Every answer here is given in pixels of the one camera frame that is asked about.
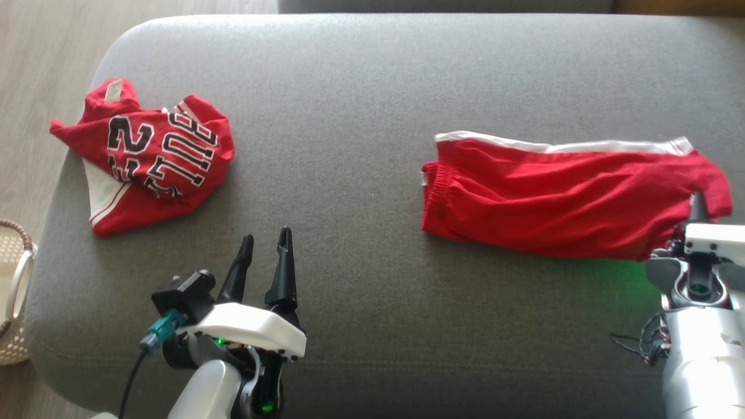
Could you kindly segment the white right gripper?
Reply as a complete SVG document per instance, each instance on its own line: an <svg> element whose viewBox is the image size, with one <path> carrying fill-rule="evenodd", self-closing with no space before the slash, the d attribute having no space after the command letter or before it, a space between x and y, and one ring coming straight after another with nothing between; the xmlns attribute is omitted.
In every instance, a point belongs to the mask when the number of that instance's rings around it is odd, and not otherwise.
<svg viewBox="0 0 745 419"><path fill-rule="evenodd" d="M711 223L702 191L689 204L689 223ZM667 247L652 250L646 276L663 308L732 308L730 294L744 289L743 257L742 225L684 225Z"/></svg>

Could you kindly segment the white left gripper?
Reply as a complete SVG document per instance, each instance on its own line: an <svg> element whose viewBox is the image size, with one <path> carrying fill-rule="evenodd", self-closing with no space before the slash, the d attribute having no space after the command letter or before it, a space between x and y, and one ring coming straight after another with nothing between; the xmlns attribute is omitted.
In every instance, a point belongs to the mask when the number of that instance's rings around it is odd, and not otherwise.
<svg viewBox="0 0 745 419"><path fill-rule="evenodd" d="M283 226L279 234L279 259L271 288L264 295L269 310L242 305L253 247L253 235L245 235L218 292L218 304L199 324L177 330L178 335L187 335L189 355L196 361L232 361L229 348L252 347L285 360L306 355L307 336L295 312L298 302L291 229Z"/></svg>

